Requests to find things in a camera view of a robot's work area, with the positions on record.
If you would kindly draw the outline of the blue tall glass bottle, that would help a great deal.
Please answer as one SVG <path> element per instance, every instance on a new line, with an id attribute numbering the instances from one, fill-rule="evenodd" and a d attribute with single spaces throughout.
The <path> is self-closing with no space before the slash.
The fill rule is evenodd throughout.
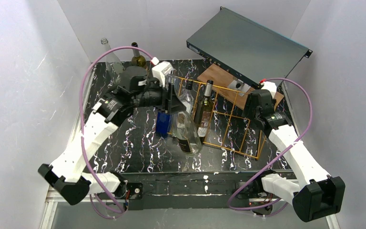
<path id="1" fill-rule="evenodd" d="M 163 138 L 167 138 L 171 129 L 172 116 L 159 111 L 156 118 L 155 133 Z"/>

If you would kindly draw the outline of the clear labelled wine bottle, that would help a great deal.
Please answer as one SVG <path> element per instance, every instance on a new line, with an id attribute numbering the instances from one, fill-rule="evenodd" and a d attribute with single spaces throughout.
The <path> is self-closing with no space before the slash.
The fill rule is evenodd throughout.
<path id="1" fill-rule="evenodd" d="M 202 148 L 193 115 L 186 112 L 185 105 L 179 100 L 174 86 L 168 101 L 167 111 L 172 116 L 172 134 L 177 138 L 181 151 L 187 156 L 195 156 Z"/>

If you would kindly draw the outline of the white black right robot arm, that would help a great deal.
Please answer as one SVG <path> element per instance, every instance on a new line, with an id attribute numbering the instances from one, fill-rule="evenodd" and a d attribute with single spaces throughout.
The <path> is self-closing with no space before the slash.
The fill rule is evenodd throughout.
<path id="1" fill-rule="evenodd" d="M 340 212 L 345 183 L 341 177 L 331 176 L 323 169 L 301 141 L 291 120 L 274 108 L 275 99 L 266 89 L 252 91 L 246 100 L 244 114 L 262 130 L 293 170 L 297 183 L 290 182 L 276 172 L 261 172 L 249 182 L 259 190 L 272 193 L 291 204 L 303 222 Z"/>

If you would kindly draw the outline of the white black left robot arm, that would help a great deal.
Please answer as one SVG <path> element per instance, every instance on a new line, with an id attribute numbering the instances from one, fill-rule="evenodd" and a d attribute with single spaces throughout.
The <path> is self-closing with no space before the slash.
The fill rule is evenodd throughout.
<path id="1" fill-rule="evenodd" d="M 152 74 L 142 67 L 130 66 L 120 82 L 110 87 L 97 101 L 87 119 L 82 120 L 78 136 L 50 164 L 42 164 L 38 173 L 70 205 L 80 203 L 87 195 L 120 193 L 126 180 L 117 172 L 97 174 L 90 168 L 90 159 L 103 142 L 128 119 L 138 107 L 155 107 L 161 112 L 175 114 L 185 110 L 178 99 L 171 79 L 174 68 L 161 62 Z"/>

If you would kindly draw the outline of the clear square liquor bottle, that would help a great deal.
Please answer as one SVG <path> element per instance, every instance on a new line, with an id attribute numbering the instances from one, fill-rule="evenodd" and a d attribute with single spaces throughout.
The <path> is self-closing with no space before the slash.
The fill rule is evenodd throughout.
<path id="1" fill-rule="evenodd" d="M 185 89 L 182 90 L 179 100 L 185 105 L 186 112 L 188 114 L 192 114 L 193 107 L 194 107 L 194 97 L 192 96 L 192 89 L 193 89 L 193 81 L 188 80 Z"/>

